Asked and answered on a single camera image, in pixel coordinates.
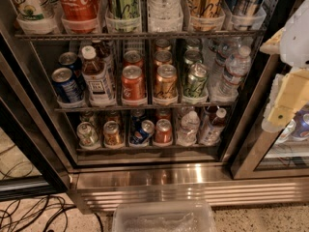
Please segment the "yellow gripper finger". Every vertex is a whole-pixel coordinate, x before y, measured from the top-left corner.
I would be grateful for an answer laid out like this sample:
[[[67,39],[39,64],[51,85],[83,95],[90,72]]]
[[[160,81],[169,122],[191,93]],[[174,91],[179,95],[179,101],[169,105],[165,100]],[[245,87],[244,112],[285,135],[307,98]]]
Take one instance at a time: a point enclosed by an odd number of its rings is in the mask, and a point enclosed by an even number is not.
[[[269,55],[279,54],[280,53],[279,45],[281,42],[283,32],[284,29],[281,28],[271,38],[262,43],[262,45],[260,46],[260,51]]]

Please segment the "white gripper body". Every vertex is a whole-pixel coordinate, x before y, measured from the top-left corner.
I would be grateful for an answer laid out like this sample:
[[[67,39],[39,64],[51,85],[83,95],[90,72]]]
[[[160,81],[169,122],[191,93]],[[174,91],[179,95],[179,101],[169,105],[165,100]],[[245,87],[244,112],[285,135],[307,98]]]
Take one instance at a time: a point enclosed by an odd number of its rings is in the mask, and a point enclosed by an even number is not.
[[[308,69],[292,68],[285,75],[277,74],[272,82],[262,129],[267,132],[281,131],[308,102]]]

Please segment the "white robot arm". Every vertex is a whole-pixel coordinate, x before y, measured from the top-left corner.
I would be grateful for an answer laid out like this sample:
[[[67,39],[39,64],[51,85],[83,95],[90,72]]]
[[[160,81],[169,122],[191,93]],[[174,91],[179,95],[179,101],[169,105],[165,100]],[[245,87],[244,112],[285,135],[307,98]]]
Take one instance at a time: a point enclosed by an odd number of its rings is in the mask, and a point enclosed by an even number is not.
[[[292,69],[277,74],[272,81],[269,103],[262,129],[278,132],[309,102],[309,0],[305,0],[277,31],[260,47],[269,55],[278,55]]]

